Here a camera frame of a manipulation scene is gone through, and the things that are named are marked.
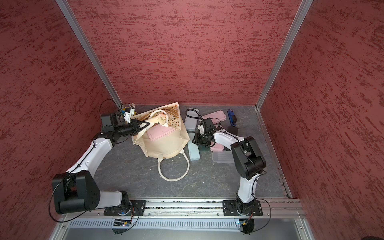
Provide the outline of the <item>pink pencil case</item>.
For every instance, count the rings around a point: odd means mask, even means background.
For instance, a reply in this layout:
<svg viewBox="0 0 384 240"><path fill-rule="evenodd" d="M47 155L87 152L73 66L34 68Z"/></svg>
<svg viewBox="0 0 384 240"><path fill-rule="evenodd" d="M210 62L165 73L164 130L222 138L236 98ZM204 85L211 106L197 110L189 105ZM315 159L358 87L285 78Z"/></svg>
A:
<svg viewBox="0 0 384 240"><path fill-rule="evenodd" d="M176 129L171 127L165 127L162 125L154 125L147 131L147 135L151 141L157 141L163 137L168 136Z"/></svg>
<svg viewBox="0 0 384 240"><path fill-rule="evenodd" d="M224 151L224 146L221 144L212 142L212 145L210 146L210 150L212 152L222 152L222 151Z"/></svg>
<svg viewBox="0 0 384 240"><path fill-rule="evenodd" d="M217 125L220 122L225 121L227 119L227 115L220 110L203 116L204 120L208 118L212 120L213 124Z"/></svg>

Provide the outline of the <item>light blue pencil case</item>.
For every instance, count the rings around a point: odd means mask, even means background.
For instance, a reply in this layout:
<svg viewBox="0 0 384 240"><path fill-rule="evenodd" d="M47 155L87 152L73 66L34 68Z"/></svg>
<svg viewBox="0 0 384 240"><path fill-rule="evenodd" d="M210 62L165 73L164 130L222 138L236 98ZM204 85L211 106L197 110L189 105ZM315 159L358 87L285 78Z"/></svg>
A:
<svg viewBox="0 0 384 240"><path fill-rule="evenodd" d="M188 142L188 151L190 161L197 161L200 159L199 147L192 141Z"/></svg>

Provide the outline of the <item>light grey pencil case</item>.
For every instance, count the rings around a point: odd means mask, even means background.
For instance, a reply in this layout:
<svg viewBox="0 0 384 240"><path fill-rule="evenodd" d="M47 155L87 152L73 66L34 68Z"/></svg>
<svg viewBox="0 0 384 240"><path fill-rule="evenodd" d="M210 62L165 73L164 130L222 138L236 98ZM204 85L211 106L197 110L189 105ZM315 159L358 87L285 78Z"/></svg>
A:
<svg viewBox="0 0 384 240"><path fill-rule="evenodd" d="M196 130L198 120L200 119L197 112L199 112L198 109L193 109L192 111L191 110L186 111L186 118L185 118L184 124L187 131L194 132Z"/></svg>

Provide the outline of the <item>clear plastic pencil case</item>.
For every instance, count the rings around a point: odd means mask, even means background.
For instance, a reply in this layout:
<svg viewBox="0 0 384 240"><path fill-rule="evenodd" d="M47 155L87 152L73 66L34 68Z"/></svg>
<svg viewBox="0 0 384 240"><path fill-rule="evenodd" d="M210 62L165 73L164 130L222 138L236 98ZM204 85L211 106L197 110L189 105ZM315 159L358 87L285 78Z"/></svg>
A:
<svg viewBox="0 0 384 240"><path fill-rule="evenodd" d="M212 160L218 164L234 164L233 153L230 151L213 152Z"/></svg>

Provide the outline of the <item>dark grey pencil case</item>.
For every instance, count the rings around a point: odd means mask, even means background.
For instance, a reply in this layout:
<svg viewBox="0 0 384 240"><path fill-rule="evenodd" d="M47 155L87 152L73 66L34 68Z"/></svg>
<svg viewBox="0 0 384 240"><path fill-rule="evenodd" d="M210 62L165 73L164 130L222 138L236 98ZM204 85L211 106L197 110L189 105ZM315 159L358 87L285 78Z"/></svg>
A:
<svg viewBox="0 0 384 240"><path fill-rule="evenodd" d="M227 127L227 132L233 136L238 136L238 132L239 132L239 129L237 127L233 127L233 126L228 126Z"/></svg>

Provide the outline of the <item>cream floral canvas tote bag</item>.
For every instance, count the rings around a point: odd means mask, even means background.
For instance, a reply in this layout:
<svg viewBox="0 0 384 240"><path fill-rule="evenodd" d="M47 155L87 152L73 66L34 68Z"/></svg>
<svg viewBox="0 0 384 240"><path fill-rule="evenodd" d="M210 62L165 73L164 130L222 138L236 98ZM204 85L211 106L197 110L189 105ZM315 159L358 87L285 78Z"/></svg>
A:
<svg viewBox="0 0 384 240"><path fill-rule="evenodd" d="M183 179L190 169L190 160L184 151L190 137L181 117L179 103L168 104L141 114L136 114L131 117L131 120L133 119L150 123L148 127L132 137L133 144L140 146L146 157L157 159L159 174L165 181L177 182ZM171 127L176 130L157 141L151 141L147 135L147 131L154 125ZM163 160L176 157L179 154L182 154L187 161L187 169L180 177L169 179L163 175L161 163Z"/></svg>

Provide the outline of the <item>green pencil case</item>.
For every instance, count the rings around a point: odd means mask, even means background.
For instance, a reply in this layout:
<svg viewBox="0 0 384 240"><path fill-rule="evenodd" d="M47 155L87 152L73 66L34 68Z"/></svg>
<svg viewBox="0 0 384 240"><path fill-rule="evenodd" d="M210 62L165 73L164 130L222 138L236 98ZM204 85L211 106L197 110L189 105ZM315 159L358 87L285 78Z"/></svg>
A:
<svg viewBox="0 0 384 240"><path fill-rule="evenodd" d="M203 145L199 145L198 147L199 147L200 152L210 152L211 151L210 147L206 147Z"/></svg>

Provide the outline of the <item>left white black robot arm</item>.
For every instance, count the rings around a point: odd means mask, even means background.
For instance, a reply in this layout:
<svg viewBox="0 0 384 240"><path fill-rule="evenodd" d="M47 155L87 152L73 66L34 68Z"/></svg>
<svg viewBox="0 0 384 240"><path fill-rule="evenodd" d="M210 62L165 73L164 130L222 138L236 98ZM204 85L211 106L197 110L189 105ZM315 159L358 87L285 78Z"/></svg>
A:
<svg viewBox="0 0 384 240"><path fill-rule="evenodd" d="M150 125L147 121L126 121L121 113L101 116L101 131L92 139L90 147L65 173L52 180L50 202L57 214L85 213L104 209L106 215L126 216L134 207L126 191L101 191L94 175L121 137L133 137Z"/></svg>

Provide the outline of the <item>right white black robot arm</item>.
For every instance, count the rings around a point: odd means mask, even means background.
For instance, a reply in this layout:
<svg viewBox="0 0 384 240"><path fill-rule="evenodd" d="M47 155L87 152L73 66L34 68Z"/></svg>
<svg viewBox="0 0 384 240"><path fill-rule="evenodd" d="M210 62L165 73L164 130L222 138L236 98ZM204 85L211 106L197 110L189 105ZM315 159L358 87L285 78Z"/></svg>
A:
<svg viewBox="0 0 384 240"><path fill-rule="evenodd" d="M250 215L257 207L255 191L258 178L267 166L256 140L253 137L244 138L229 133L207 118L199 120L193 143L206 148L220 144L231 151L236 170L241 177L233 205L239 215Z"/></svg>

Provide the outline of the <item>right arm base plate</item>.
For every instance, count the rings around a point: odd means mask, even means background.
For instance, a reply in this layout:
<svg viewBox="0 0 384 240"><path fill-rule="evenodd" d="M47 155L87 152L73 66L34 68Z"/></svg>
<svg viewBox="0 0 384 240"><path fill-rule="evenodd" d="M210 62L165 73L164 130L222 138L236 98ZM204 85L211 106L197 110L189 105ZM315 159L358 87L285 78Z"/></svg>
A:
<svg viewBox="0 0 384 240"><path fill-rule="evenodd" d="M252 200L249 203L243 203L241 200L224 200L222 203L224 216L226 217L250 217L251 215L256 217L263 216L261 203L257 200Z"/></svg>

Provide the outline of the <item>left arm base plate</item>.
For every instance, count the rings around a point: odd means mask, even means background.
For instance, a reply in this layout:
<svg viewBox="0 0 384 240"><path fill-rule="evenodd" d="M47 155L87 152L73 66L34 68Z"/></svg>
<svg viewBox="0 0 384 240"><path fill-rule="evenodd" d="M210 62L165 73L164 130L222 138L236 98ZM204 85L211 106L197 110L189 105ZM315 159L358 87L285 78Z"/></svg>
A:
<svg viewBox="0 0 384 240"><path fill-rule="evenodd" d="M146 208L146 200L130 200L128 206L108 207L104 210L104 216L143 216Z"/></svg>

